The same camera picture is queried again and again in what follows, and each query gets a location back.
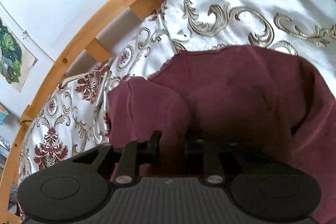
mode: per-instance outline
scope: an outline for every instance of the maroon blanket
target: maroon blanket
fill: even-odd
[[[181,52],[149,81],[132,78],[109,95],[110,142],[124,146],[163,132],[160,165],[178,174],[188,134],[253,145],[318,180],[320,223],[336,223],[335,98],[306,60],[252,46]]]

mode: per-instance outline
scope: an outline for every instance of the wooden slat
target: wooden slat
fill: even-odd
[[[0,223],[7,223],[7,220],[11,222],[7,219],[9,195],[11,194],[14,173],[16,173],[16,169],[19,166],[22,142],[27,130],[28,126],[25,124],[20,127],[2,173],[0,181]]]
[[[96,38],[85,47],[85,50],[100,63],[109,60],[112,57],[112,55],[100,45]]]
[[[20,167],[20,162],[19,162],[19,166],[16,168],[16,171],[15,171],[14,176],[13,176],[13,183],[16,184],[16,185],[18,185],[19,167]]]
[[[37,95],[31,104],[31,116],[35,117],[43,103],[61,81],[63,74],[74,62],[76,57],[89,45],[113,19],[136,0],[109,0],[101,7],[73,37],[53,67],[47,74]]]
[[[13,224],[19,224],[20,223],[20,217],[16,216],[16,215],[13,215],[10,212],[7,213],[7,218],[8,218],[9,223],[13,223]]]
[[[157,10],[163,1],[164,0],[137,0],[130,5],[130,9],[140,20],[144,20],[152,14],[154,10]]]

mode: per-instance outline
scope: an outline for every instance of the metal screw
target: metal screw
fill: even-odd
[[[130,176],[119,176],[115,179],[119,184],[127,184],[132,182],[132,178]]]
[[[208,182],[211,184],[220,184],[223,182],[223,178],[218,175],[213,175],[208,177]]]

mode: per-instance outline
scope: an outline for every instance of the poster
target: poster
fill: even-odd
[[[0,75],[20,92],[35,61],[0,18]]]
[[[2,125],[7,115],[8,111],[0,104],[0,125]]]

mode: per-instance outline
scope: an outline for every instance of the white damask bedspread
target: white damask bedspread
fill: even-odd
[[[108,141],[107,93],[180,50],[252,44],[300,55],[336,94],[336,0],[165,0],[115,60],[65,80],[25,136],[19,179]]]

